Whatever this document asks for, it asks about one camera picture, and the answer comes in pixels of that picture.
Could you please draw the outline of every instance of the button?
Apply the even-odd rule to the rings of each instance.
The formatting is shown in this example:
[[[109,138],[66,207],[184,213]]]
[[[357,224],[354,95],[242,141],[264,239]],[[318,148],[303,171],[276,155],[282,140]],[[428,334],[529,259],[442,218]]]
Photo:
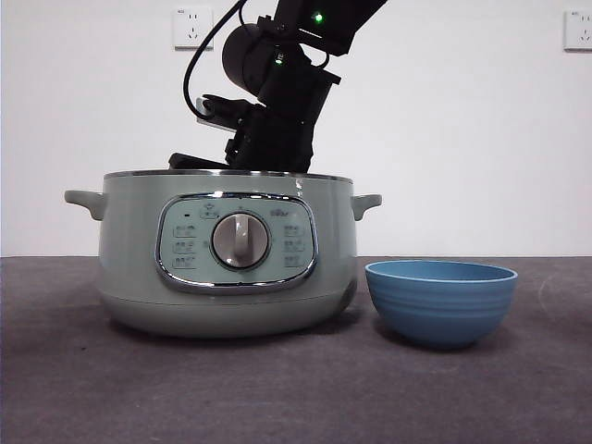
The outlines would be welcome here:
[[[195,256],[176,257],[173,259],[173,268],[177,270],[194,270],[197,268]]]
[[[300,238],[304,235],[304,229],[299,225],[285,225],[284,236],[287,238]]]
[[[304,251],[304,242],[302,239],[284,240],[285,253],[301,253]]]
[[[178,225],[175,227],[176,238],[197,238],[197,228],[194,225]]]
[[[216,210],[216,206],[213,203],[206,203],[200,210],[200,218],[202,219],[218,219],[220,212]]]
[[[173,245],[173,253],[176,253],[176,254],[197,253],[195,251],[195,242],[193,240],[177,242]]]
[[[218,219],[220,217],[220,213],[217,210],[207,210],[203,208],[200,211],[200,218],[202,219]]]
[[[284,266],[286,268],[298,268],[303,265],[304,262],[302,261],[302,258],[299,255],[284,257]]]

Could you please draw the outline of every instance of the black cable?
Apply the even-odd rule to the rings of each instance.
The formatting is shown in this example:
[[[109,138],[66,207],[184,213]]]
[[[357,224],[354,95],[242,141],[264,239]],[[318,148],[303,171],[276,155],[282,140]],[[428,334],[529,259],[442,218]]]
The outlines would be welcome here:
[[[325,57],[325,61],[323,63],[321,63],[320,65],[318,65],[316,68],[321,68],[321,69],[325,69],[327,67],[327,65],[329,64],[329,60],[331,58],[331,55],[329,53],[325,53],[327,56]]]
[[[242,16],[242,10],[243,9],[244,9],[244,3],[242,4],[242,6],[239,9],[239,20],[240,20],[240,24],[244,28],[244,30],[247,31],[247,34],[249,34],[249,37],[251,37],[251,40],[254,40],[254,36],[251,34],[251,32],[249,31],[249,28],[247,28],[247,25],[244,22],[244,17]]]
[[[247,1],[248,0],[239,0],[230,9],[230,11],[227,12],[226,15],[220,21],[218,21],[218,23],[214,26],[214,28],[210,31],[210,33],[207,34],[207,36],[205,37],[205,39],[203,40],[203,42],[199,46],[199,48],[197,48],[197,51],[195,51],[195,54],[193,55],[193,58],[191,59],[191,62],[189,64],[189,66],[187,67],[187,71],[185,72],[185,79],[183,80],[183,96],[185,97],[185,103],[187,104],[187,106],[189,107],[191,112],[195,116],[197,116],[198,118],[200,118],[202,120],[209,120],[214,116],[213,115],[208,116],[206,114],[201,113],[200,111],[198,111],[198,109],[193,104],[193,100],[191,99],[191,96],[189,94],[189,83],[191,80],[191,74],[193,73],[193,70],[195,69],[195,65],[197,64],[197,61],[200,59],[200,57],[204,53],[205,49],[207,48],[207,45],[210,42],[212,42],[212,39],[214,38],[214,36],[216,34],[218,34],[218,32],[222,29],[222,27],[224,25],[226,25],[226,23],[232,18],[232,16],[234,16],[237,13],[237,11],[240,11],[242,9],[242,7],[244,6],[245,3],[247,3]]]

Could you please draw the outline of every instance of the ceramic bowl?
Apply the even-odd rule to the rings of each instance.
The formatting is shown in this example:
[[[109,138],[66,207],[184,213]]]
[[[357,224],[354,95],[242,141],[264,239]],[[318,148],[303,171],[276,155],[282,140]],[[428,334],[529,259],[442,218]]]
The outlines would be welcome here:
[[[385,324],[411,342],[467,347],[508,313],[518,275],[498,266],[387,261],[365,268],[372,302]]]

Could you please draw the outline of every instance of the dial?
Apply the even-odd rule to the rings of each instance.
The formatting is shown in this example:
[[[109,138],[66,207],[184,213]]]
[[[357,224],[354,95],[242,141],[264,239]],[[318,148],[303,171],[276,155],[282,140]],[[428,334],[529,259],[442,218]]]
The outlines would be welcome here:
[[[267,253],[269,234],[257,217],[237,213],[225,217],[214,229],[212,246],[217,258],[231,268],[250,268]]]

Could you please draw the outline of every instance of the wall outlet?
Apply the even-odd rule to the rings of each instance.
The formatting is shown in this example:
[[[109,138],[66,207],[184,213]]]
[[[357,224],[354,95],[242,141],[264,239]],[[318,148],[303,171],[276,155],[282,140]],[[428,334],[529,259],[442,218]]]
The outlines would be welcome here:
[[[213,27],[209,6],[178,6],[173,11],[173,44],[176,49],[197,49]],[[214,40],[207,49],[214,49]]]
[[[592,51],[592,9],[565,12],[566,51]]]

